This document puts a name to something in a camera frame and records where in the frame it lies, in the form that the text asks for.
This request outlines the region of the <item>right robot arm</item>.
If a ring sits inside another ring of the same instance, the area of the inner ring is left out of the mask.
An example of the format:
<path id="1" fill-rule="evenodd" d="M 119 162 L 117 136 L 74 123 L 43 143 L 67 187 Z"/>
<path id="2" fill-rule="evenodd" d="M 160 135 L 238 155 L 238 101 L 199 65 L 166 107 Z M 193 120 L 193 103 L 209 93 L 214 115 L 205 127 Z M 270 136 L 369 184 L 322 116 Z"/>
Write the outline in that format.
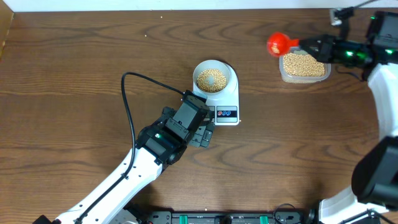
<path id="1" fill-rule="evenodd" d="M 354 168 L 351 185 L 320 201 L 315 223 L 379 223 L 383 213 L 397 210 L 397 14 L 377 11 L 366 41 L 348 41 L 353 7 L 330 11 L 338 36 L 302 39 L 298 46 L 323 63 L 363 70 L 376 105 L 379 143 Z"/>

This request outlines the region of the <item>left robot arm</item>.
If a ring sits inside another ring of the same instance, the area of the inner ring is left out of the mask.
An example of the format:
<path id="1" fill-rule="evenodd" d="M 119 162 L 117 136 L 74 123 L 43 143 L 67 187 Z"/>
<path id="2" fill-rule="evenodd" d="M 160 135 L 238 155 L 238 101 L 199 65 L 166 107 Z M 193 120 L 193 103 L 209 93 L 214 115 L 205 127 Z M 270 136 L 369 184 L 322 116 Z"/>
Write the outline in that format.
<path id="1" fill-rule="evenodd" d="M 110 223 L 140 190 L 176 163 L 188 145 L 208 147 L 214 116 L 212 106 L 165 107 L 161 117 L 139 133 L 122 163 L 88 196 L 56 219 L 41 215 L 34 223 Z"/>

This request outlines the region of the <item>clear plastic soybean container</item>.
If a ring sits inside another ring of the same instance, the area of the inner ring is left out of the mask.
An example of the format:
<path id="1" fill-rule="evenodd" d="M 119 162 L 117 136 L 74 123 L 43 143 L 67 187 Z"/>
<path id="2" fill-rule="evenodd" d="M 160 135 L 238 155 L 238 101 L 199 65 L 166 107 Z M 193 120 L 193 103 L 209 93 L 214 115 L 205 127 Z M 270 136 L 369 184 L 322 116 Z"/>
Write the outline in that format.
<path id="1" fill-rule="evenodd" d="M 317 62 L 306 51 L 292 47 L 279 57 L 282 80 L 287 83 L 309 84 L 326 80 L 331 73 L 331 65 Z"/>

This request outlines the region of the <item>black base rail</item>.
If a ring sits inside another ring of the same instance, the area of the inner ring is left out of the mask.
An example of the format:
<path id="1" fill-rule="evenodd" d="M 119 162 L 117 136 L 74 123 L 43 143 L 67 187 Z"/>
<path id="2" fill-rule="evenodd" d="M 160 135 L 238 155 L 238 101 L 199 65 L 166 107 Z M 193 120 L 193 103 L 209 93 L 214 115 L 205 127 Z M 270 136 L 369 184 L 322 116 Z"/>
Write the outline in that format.
<path id="1" fill-rule="evenodd" d="M 267 213 L 175 213 L 170 211 L 138 212 L 128 209 L 136 223 L 151 224 L 295 224 L 313 223 L 302 212 Z"/>

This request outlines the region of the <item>red plastic measuring scoop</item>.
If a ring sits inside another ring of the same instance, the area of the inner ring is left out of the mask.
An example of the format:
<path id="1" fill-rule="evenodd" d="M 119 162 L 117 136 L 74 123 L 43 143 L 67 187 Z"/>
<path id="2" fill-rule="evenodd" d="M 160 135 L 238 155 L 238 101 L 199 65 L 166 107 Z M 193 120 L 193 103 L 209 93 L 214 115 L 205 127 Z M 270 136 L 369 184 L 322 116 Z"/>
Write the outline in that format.
<path id="1" fill-rule="evenodd" d="M 298 39 L 290 39 L 289 36 L 276 32 L 267 40 L 267 50 L 274 57 L 280 57 L 287 54 L 291 47 L 298 47 Z"/>

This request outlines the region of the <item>soybeans in bowl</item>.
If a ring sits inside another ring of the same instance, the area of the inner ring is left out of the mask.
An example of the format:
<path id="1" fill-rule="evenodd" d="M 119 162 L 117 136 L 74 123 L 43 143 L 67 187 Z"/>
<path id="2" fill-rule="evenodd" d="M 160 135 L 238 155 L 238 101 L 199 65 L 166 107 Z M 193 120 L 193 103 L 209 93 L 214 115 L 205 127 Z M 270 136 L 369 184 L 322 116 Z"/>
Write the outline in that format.
<path id="1" fill-rule="evenodd" d="M 197 77 L 197 86 L 200 90 L 207 93 L 216 93 L 227 86 L 227 79 L 218 69 L 206 69 L 199 73 Z"/>

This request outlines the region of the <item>grey round bowl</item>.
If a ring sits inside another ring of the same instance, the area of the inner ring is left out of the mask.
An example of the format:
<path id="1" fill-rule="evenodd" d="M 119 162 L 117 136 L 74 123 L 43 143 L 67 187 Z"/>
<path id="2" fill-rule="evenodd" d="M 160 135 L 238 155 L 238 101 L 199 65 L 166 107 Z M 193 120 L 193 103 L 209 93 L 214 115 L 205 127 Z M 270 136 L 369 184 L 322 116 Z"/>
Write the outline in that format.
<path id="1" fill-rule="evenodd" d="M 193 71 L 193 87 L 204 94 L 221 93 L 231 81 L 231 71 L 225 63 L 218 60 L 205 60 Z"/>

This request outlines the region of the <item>soybeans in container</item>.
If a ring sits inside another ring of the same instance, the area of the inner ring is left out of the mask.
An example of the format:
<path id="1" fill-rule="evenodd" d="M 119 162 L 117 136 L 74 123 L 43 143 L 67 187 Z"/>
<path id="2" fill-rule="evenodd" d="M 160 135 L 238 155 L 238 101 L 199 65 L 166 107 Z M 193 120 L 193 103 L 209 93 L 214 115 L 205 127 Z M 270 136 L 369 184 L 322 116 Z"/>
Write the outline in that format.
<path id="1" fill-rule="evenodd" d="M 283 68 L 289 74 L 298 77 L 320 77 L 325 74 L 325 66 L 317 62 L 311 55 L 294 53 L 282 57 Z"/>

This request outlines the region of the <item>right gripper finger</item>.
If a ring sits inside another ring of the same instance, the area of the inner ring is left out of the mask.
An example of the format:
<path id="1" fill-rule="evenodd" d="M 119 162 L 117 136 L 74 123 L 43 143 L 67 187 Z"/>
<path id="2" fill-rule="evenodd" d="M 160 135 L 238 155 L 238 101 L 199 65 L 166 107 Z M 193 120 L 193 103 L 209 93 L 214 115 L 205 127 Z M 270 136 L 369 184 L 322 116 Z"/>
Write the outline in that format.
<path id="1" fill-rule="evenodd" d="M 306 39 L 299 40 L 299 46 L 301 47 L 319 47 L 323 43 L 324 34 L 308 37 Z"/>
<path id="2" fill-rule="evenodd" d="M 324 56 L 321 54 L 318 47 L 311 47 L 308 45 L 300 45 L 300 48 L 309 55 L 311 55 L 317 62 L 325 62 Z"/>

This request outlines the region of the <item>white digital kitchen scale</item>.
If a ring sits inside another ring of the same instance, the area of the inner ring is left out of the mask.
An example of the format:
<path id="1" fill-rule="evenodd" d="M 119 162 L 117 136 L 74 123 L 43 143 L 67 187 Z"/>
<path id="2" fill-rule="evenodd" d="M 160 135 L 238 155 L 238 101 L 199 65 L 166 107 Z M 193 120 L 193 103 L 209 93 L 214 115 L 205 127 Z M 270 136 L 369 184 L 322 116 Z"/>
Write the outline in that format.
<path id="1" fill-rule="evenodd" d="M 226 78 L 226 86 L 216 93 L 201 90 L 198 85 L 200 73 L 208 69 L 220 71 Z M 236 126 L 239 124 L 239 80 L 230 65 L 218 60 L 205 60 L 197 65 L 193 72 L 193 92 L 206 98 L 206 104 L 210 107 L 210 110 L 215 112 L 212 122 L 216 126 Z"/>

